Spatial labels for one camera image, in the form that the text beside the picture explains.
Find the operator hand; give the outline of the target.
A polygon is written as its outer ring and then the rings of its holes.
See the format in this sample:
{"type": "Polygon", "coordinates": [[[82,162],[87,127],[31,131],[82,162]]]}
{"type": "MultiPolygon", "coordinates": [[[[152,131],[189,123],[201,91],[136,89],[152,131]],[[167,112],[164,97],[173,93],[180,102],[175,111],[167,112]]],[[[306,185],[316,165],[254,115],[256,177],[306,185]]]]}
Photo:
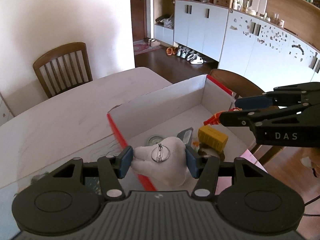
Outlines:
{"type": "Polygon", "coordinates": [[[306,167],[313,170],[313,175],[319,178],[320,175],[320,149],[319,148],[302,148],[300,161],[306,167]]]}

